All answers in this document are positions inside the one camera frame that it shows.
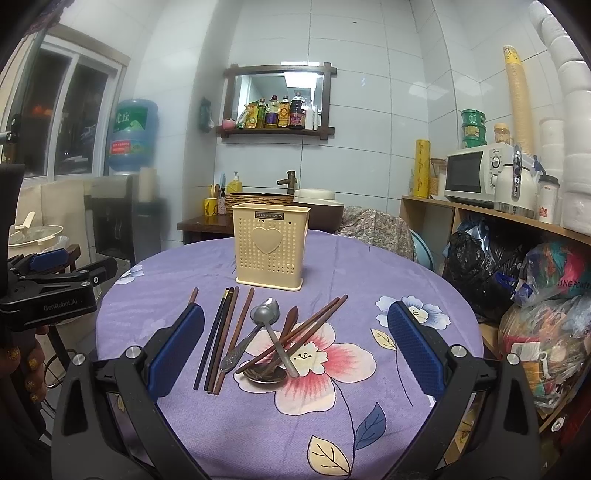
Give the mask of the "left hand yellow nails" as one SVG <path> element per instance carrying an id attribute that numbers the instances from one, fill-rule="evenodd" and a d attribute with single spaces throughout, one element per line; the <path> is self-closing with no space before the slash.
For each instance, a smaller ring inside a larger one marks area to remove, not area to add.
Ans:
<path id="1" fill-rule="evenodd" d="M 15 371 L 23 373 L 22 383 L 31 404 L 39 404 L 46 397 L 44 360 L 45 354 L 38 340 L 35 340 L 30 352 L 24 355 L 21 349 L 8 339 L 6 332 L 1 333 L 1 379 L 10 378 Z"/>

